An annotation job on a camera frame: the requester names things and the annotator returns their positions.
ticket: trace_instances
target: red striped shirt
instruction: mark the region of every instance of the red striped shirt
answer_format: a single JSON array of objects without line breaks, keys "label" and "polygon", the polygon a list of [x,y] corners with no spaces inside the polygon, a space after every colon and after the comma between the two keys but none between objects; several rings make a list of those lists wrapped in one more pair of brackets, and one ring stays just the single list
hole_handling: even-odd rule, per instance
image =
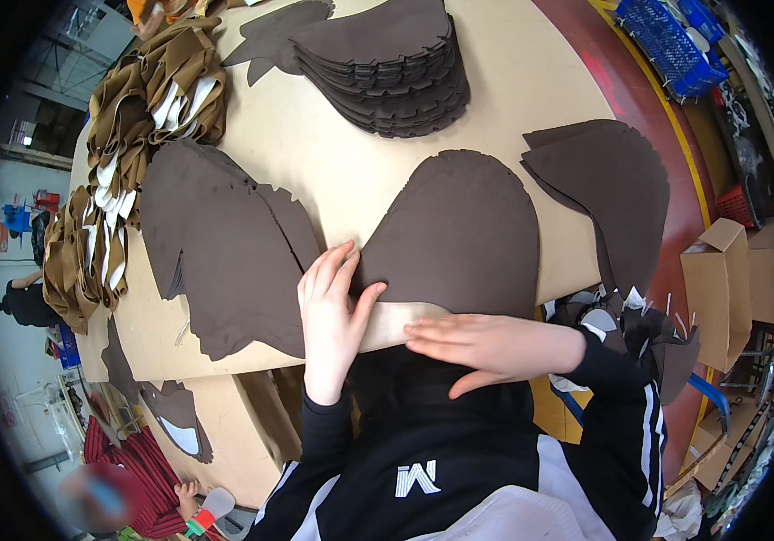
[{"label": "red striped shirt", "polygon": [[132,529],[148,539],[160,539],[186,531],[183,517],[176,511],[179,498],[173,487],[179,484],[176,473],[158,448],[149,427],[122,441],[122,448],[111,445],[99,423],[89,417],[87,437],[83,446],[87,464],[93,462],[117,464],[134,473],[143,483],[143,511],[132,523]]}]

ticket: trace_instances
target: logo on jacket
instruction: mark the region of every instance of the logo on jacket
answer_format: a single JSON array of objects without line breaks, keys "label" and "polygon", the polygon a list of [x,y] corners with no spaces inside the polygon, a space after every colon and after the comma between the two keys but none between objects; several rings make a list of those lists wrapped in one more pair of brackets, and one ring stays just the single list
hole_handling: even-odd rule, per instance
[{"label": "logo on jacket", "polygon": [[420,487],[427,494],[441,492],[435,484],[436,482],[436,461],[430,460],[426,463],[426,470],[419,462],[411,466],[400,466],[396,469],[396,497],[404,498],[411,492],[414,483],[420,483]]}]

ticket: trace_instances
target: red plastic crate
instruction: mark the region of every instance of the red plastic crate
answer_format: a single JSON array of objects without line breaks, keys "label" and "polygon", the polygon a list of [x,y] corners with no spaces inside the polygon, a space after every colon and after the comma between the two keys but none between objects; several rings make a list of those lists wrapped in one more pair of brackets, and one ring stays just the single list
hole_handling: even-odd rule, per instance
[{"label": "red plastic crate", "polygon": [[729,218],[747,228],[754,228],[757,227],[757,224],[751,217],[748,205],[748,200],[742,193],[742,186],[739,184],[718,199],[718,212],[722,218]]}]

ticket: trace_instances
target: black clothing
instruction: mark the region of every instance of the black clothing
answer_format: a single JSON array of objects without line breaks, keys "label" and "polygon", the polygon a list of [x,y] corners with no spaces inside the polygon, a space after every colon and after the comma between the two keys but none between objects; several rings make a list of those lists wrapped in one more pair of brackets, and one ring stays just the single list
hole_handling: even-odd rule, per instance
[{"label": "black clothing", "polygon": [[20,325],[50,327],[62,323],[62,318],[44,301],[44,291],[41,284],[33,284],[25,289],[11,287],[11,282],[5,287],[3,305]]},{"label": "black clothing", "polygon": [[358,356],[350,395],[304,394],[303,455],[289,462],[248,539],[409,539],[442,532],[502,486],[567,503],[588,539],[649,539],[661,507],[663,412],[650,374],[599,339],[567,377],[594,392],[582,442],[534,425],[527,383],[447,391],[470,369],[397,346]]}]

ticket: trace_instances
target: tan fabric pile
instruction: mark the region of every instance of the tan fabric pile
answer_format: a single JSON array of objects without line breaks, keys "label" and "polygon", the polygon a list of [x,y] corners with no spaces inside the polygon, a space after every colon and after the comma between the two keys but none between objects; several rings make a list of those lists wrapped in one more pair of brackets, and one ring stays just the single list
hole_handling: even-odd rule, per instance
[{"label": "tan fabric pile", "polygon": [[138,227],[137,191],[157,146],[224,135],[225,72],[206,33],[218,17],[187,19],[122,57],[92,93],[87,139],[90,193]]},{"label": "tan fabric pile", "polygon": [[225,73],[207,34],[218,17],[186,19],[123,56],[89,102],[89,186],[72,193],[45,236],[44,298],[86,334],[99,306],[126,293],[125,225],[140,228],[140,183],[166,141],[215,143],[225,129]]},{"label": "tan fabric pile", "polygon": [[108,222],[80,186],[45,234],[44,300],[78,334],[99,304],[113,310],[126,292],[124,224]]}]

